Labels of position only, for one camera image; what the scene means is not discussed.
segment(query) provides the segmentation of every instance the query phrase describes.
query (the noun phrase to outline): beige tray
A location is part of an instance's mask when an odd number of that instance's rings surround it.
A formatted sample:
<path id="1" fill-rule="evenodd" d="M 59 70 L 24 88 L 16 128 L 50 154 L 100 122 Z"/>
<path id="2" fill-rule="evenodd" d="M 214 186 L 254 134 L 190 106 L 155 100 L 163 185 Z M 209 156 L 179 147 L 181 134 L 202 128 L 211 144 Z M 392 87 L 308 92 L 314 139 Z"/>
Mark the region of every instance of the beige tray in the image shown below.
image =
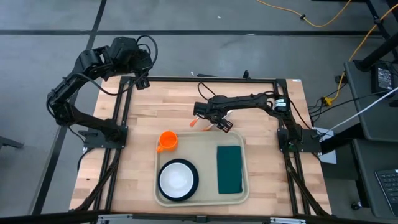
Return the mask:
<path id="1" fill-rule="evenodd" d="M 196 205 L 230 205 L 244 202 L 249 196 L 248 170 L 244 156 L 244 142 L 240 134 L 230 131 L 200 131 L 177 133 L 178 148 L 175 151 L 157 153 L 155 157 L 155 199 L 166 207 Z M 242 189 L 239 194 L 219 194 L 217 182 L 217 146 L 241 146 Z M 157 176 L 162 166 L 172 159 L 186 159 L 198 170 L 197 191 L 188 200 L 172 202 L 159 192 Z"/>

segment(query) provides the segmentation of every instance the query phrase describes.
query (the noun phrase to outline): concrete floor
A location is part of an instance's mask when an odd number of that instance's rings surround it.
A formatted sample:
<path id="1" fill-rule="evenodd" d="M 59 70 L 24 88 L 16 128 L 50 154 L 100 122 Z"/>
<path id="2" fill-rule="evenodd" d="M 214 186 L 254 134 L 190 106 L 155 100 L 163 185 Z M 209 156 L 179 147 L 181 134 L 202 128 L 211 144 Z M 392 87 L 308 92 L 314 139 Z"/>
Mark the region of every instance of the concrete floor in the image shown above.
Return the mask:
<path id="1" fill-rule="evenodd" d="M 267 2 L 294 8 L 316 24 L 328 21 L 344 5 L 342 2 L 309 0 Z M 388 10 L 383 1 L 375 0 L 373 4 L 380 16 Z M 100 1 L 0 0 L 0 5 L 0 31 L 92 30 Z M 322 30 L 369 30 L 372 25 L 373 19 L 366 5 L 352 3 L 341 17 Z M 397 28 L 391 17 L 387 18 L 385 25 L 390 32 Z M 319 29 L 304 23 L 296 15 L 268 8 L 254 0 L 107 0 L 99 30 Z M 252 77 L 258 78 L 299 78 L 303 81 L 308 105 L 336 89 L 334 76 L 342 72 L 343 62 L 349 59 L 363 38 L 271 35 L 153 37 L 159 45 L 159 58 L 151 75 L 190 76 L 193 72 L 241 77 L 244 70 L 249 70 Z M 109 45 L 113 38 L 111 35 L 96 36 L 94 47 Z M 30 213 L 58 130 L 45 110 L 46 96 L 62 76 L 70 73 L 88 39 L 88 35 L 0 35 L 0 99 L 3 105 L 0 135 L 25 142 L 22 150 L 4 147 L 0 152 L 1 217 Z M 371 37 L 356 58 L 365 57 L 382 41 Z M 85 85 L 79 92 L 77 108 L 92 113 L 97 94 L 95 87 Z M 351 93 L 349 88 L 345 88 L 338 102 L 349 99 Z M 354 112 L 353 104 L 341 106 L 324 114 L 317 126 L 330 128 Z M 68 210 L 81 149 L 81 141 L 67 132 L 44 213 Z M 354 182 L 325 180 L 333 214 L 342 218 L 393 222 L 376 219 L 370 209 L 356 212 L 350 209 L 351 202 L 358 200 Z"/>

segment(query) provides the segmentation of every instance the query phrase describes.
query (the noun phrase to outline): white cable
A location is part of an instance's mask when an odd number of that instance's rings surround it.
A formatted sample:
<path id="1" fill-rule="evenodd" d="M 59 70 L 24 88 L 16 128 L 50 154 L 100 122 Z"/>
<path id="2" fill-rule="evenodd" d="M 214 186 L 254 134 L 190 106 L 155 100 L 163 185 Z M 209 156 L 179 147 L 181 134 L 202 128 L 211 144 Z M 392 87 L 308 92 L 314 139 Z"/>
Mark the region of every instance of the white cable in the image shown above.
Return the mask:
<path id="1" fill-rule="evenodd" d="M 380 102 L 382 99 L 384 99 L 385 97 L 391 95 L 393 92 L 395 92 L 396 90 L 398 90 L 398 87 L 391 90 L 389 93 L 385 94 L 384 96 L 380 97 L 380 99 L 376 100 L 375 102 L 373 102 L 372 104 L 370 104 L 369 106 L 367 106 L 365 109 L 361 110 L 360 112 L 352 115 L 352 117 L 348 118 L 347 120 L 341 122 L 340 124 L 337 124 L 336 126 L 332 127 L 331 129 L 329 129 L 327 132 L 325 132 L 325 134 L 328 134 L 329 131 L 334 130 L 335 128 L 337 128 L 338 126 L 348 122 L 349 120 L 355 118 L 356 116 L 360 115 L 361 113 L 365 112 L 366 110 L 368 110 L 369 108 L 371 108 L 372 106 L 374 106 L 376 103 Z"/>

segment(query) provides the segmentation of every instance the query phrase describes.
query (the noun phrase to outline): white label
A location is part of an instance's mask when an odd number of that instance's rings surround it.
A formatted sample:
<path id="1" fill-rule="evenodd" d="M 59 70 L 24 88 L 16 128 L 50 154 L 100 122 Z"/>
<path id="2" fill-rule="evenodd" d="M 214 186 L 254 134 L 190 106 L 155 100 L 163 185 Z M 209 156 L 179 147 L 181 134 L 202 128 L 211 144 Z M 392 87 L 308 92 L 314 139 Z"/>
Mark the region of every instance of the white label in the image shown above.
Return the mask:
<path id="1" fill-rule="evenodd" d="M 278 107 L 278 106 L 286 106 L 286 103 L 276 103 L 275 107 Z"/>

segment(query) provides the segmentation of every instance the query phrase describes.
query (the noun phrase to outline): yellow cable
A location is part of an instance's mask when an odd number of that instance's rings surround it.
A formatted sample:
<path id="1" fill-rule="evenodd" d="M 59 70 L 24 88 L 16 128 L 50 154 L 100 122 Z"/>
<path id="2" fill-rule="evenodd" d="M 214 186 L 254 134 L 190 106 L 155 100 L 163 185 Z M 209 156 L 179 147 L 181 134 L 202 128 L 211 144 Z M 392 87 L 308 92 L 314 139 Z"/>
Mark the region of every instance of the yellow cable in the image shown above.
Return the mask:
<path id="1" fill-rule="evenodd" d="M 305 20 L 305 22 L 307 22 L 308 24 L 310 24 L 310 25 L 313 26 L 313 27 L 318 27 L 318 28 L 325 27 L 325 26 L 329 25 L 331 22 L 333 22 L 335 19 L 337 19 L 337 17 L 340 16 L 340 14 L 347 8 L 348 4 L 349 4 L 351 1 L 352 1 L 352 0 L 348 0 L 348 2 L 347 2 L 347 3 L 345 4 L 345 6 L 340 10 L 340 12 L 338 12 L 338 13 L 336 14 L 336 16 L 335 16 L 334 18 L 332 18 L 329 22 L 327 22 L 327 23 L 325 23 L 325 24 L 323 24 L 323 25 L 315 25 L 315 24 L 313 24 L 312 22 L 310 22 L 306 17 L 304 17 L 304 20 Z M 292 13 L 294 13 L 294 14 L 300 16 L 300 17 L 303 16 L 302 14 L 300 14 L 300 13 L 294 11 L 293 9 L 287 9 L 287 8 L 284 8 L 284 7 L 273 6 L 273 5 L 271 5 L 271 4 L 268 4 L 268 3 L 263 2 L 263 1 L 260 1 L 260 0 L 257 0 L 257 2 L 259 2 L 259 3 L 261 3 L 261 4 L 265 4 L 266 6 L 269 6 L 269 7 L 273 7 L 273 8 L 275 8 L 275 9 L 280 9 L 280 10 L 284 10 L 284 11 L 287 11 L 287 12 L 292 12 Z"/>
<path id="2" fill-rule="evenodd" d="M 395 6 L 393 6 L 392 8 L 390 8 L 381 18 L 380 20 L 382 21 L 388 14 L 390 14 L 391 11 L 393 11 L 396 7 L 398 7 L 398 4 L 396 4 Z M 351 55 L 351 57 L 349 58 L 349 62 L 353 60 L 354 56 L 356 55 L 356 53 L 358 52 L 358 50 L 362 47 L 362 45 L 365 43 L 366 39 L 369 37 L 369 35 L 371 34 L 371 32 L 373 32 L 373 30 L 376 28 L 377 25 L 373 25 L 372 29 L 369 30 L 369 32 L 366 34 L 366 36 L 364 37 L 364 39 L 362 40 L 362 42 L 357 46 L 357 48 L 355 49 L 354 53 Z M 340 77 L 340 82 L 338 83 L 338 87 L 337 87 L 337 92 L 336 92 L 336 96 L 333 97 L 331 99 L 331 101 L 333 102 L 335 99 L 337 99 L 338 94 L 340 92 L 340 86 L 341 83 L 343 82 L 343 77 L 345 76 L 345 72 L 343 72 L 341 74 Z"/>

